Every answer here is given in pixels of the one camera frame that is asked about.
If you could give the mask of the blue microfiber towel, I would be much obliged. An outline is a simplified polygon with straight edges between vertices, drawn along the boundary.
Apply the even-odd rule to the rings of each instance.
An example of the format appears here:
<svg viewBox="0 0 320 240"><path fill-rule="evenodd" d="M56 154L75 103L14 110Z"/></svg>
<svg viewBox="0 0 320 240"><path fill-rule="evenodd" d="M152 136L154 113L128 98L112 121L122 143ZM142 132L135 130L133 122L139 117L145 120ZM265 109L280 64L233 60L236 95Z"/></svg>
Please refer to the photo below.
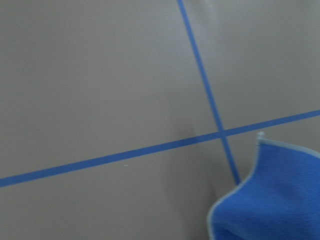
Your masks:
<svg viewBox="0 0 320 240"><path fill-rule="evenodd" d="M256 138L249 175L209 210L211 240L317 240L320 237L320 154Z"/></svg>

